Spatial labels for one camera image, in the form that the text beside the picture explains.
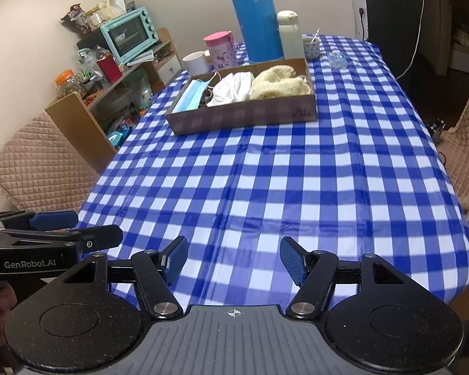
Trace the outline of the white ceramic mug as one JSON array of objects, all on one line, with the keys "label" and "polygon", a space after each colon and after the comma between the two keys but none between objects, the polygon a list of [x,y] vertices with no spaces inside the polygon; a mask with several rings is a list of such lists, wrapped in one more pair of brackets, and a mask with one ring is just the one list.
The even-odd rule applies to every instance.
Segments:
[{"label": "white ceramic mug", "polygon": [[204,51],[189,53],[183,57],[183,63],[190,77],[207,74],[209,65]]}]

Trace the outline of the pink Hello Kitty cup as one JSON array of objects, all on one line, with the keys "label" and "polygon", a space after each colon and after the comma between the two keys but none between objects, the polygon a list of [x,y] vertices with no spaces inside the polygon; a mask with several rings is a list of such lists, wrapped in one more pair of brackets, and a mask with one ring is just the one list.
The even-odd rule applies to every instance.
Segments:
[{"label": "pink Hello Kitty cup", "polygon": [[203,38],[215,69],[229,69],[238,66],[236,42],[232,31],[218,31]]}]

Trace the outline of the white insulated bottle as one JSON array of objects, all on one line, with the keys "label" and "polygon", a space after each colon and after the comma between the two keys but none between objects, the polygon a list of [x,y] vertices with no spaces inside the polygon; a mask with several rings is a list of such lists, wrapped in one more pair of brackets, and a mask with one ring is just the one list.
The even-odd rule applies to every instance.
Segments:
[{"label": "white insulated bottle", "polygon": [[277,22],[284,58],[304,58],[305,52],[297,13],[292,10],[279,11]]}]

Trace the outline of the blue white checkered tablecloth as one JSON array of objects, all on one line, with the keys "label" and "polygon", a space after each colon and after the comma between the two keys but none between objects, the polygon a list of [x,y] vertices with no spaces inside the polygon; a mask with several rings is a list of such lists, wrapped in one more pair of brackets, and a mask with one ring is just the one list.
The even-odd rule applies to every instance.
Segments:
[{"label": "blue white checkered tablecloth", "polygon": [[102,173],[83,226],[118,225],[117,259],[183,235],[174,295],[190,304],[284,306],[296,292],[280,240],[356,261],[374,253],[444,301],[469,285],[469,226],[413,105],[375,45],[324,36],[310,64],[318,118],[175,136],[159,94]]}]

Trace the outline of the white towel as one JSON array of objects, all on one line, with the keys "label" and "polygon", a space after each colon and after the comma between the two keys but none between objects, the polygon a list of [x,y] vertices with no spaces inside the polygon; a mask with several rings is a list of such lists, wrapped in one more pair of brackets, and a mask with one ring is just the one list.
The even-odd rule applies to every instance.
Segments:
[{"label": "white towel", "polygon": [[208,107],[244,102],[251,95],[254,75],[250,71],[230,73],[213,86]]}]

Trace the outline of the blue surgical mask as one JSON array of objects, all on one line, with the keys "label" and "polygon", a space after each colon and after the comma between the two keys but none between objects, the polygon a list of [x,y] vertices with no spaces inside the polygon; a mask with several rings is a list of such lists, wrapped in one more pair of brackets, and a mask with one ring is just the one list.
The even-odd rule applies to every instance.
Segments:
[{"label": "blue surgical mask", "polygon": [[173,113],[197,110],[208,85],[207,80],[192,80],[176,103]]}]

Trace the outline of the teal toaster oven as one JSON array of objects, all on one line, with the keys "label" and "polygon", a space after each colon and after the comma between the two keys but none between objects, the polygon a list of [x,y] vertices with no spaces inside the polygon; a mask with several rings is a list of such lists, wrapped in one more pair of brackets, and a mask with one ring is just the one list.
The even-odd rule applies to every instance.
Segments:
[{"label": "teal toaster oven", "polygon": [[146,7],[120,15],[100,29],[118,64],[126,64],[160,41]]}]

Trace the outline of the beige quilted chair left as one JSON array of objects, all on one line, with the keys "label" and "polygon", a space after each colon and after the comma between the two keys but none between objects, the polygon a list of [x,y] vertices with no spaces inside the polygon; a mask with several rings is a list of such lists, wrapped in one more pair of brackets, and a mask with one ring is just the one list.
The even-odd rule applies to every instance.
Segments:
[{"label": "beige quilted chair left", "polygon": [[20,210],[77,212],[98,179],[45,111],[17,130],[0,153],[0,192]]}]

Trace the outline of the small patterned cup with spoon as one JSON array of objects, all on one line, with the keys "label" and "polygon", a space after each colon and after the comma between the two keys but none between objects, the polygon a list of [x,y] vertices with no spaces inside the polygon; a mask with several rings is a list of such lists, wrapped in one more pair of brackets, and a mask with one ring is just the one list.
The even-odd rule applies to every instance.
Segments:
[{"label": "small patterned cup with spoon", "polygon": [[304,54],[305,54],[305,59],[307,61],[316,60],[320,56],[321,48],[320,48],[320,40],[319,40],[319,31],[320,29],[317,29],[316,32],[312,36],[310,35],[302,36]]}]

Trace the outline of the red box on shelf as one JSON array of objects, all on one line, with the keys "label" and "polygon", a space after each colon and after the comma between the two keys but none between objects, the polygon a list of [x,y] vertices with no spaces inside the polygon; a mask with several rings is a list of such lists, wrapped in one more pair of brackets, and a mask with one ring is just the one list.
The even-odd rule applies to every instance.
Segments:
[{"label": "red box on shelf", "polygon": [[112,55],[109,54],[99,58],[96,63],[110,83],[116,83],[122,77],[122,72]]}]

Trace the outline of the cream yellow terry towel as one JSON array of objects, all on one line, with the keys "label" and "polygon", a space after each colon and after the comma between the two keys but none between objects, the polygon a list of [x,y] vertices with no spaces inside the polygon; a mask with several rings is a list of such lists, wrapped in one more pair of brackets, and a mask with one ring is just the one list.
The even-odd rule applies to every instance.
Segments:
[{"label": "cream yellow terry towel", "polygon": [[304,96],[312,93],[305,76],[289,65],[276,65],[261,72],[251,83],[251,100]]}]

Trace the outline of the wooden storage shelf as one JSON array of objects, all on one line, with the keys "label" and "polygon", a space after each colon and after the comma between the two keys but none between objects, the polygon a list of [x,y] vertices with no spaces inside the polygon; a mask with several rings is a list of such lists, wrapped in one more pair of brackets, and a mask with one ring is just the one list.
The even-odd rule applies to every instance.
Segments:
[{"label": "wooden storage shelf", "polygon": [[117,153],[117,148],[108,141],[107,131],[112,120],[134,102],[129,79],[135,73],[145,71],[151,93],[157,94],[183,70],[168,28],[158,29],[157,34],[159,43],[152,48],[158,55],[157,60],[125,68],[122,76],[112,84],[104,84],[89,104],[74,92],[46,108],[59,130],[97,173],[102,173]]}]

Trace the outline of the brown cardboard box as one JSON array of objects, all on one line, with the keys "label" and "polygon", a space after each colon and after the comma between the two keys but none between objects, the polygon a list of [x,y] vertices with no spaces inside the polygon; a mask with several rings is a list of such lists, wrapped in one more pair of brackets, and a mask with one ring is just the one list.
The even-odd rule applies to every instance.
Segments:
[{"label": "brown cardboard box", "polygon": [[303,79],[309,92],[306,95],[292,95],[257,100],[247,99],[215,107],[203,106],[194,110],[178,111],[179,101],[185,97],[190,81],[182,88],[179,95],[165,112],[165,118],[175,135],[183,136],[211,130],[241,128],[246,126],[269,124],[292,124],[315,121],[318,118],[317,103],[313,79],[308,65],[303,58],[293,58],[245,66],[221,69],[216,72],[198,75],[196,78],[215,86],[219,80],[229,74],[251,72],[258,76],[264,71],[277,66],[287,65],[295,70],[295,75]]}]

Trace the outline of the black mini fridge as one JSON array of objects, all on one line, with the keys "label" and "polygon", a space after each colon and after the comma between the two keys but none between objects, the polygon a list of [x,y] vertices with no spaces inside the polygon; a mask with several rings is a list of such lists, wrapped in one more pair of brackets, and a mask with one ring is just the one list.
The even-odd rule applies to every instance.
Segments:
[{"label": "black mini fridge", "polygon": [[357,39],[376,45],[397,80],[418,51],[424,0],[352,0]]}]

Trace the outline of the orange lid glass jar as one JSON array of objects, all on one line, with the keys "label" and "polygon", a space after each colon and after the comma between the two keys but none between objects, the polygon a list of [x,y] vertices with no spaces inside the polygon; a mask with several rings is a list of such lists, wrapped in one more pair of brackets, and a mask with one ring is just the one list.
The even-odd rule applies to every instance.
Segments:
[{"label": "orange lid glass jar", "polygon": [[74,73],[71,69],[67,69],[60,73],[55,79],[57,85],[57,93],[59,97],[65,97],[72,92],[77,92],[81,97],[87,94],[87,90],[83,84],[83,78]]}]

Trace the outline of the blue thermos flask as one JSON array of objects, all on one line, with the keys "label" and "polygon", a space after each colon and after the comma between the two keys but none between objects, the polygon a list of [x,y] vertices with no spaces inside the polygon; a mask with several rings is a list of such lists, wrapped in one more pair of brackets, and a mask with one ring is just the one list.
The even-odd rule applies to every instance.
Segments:
[{"label": "blue thermos flask", "polygon": [[232,0],[251,63],[284,57],[273,0]]}]

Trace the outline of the small tissue packet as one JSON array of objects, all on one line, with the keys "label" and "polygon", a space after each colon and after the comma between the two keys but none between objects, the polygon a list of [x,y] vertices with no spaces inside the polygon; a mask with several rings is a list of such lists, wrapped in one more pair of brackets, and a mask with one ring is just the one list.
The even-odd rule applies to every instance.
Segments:
[{"label": "small tissue packet", "polygon": [[330,69],[332,70],[346,69],[348,66],[347,58],[343,53],[329,52],[327,58],[330,62]]}]

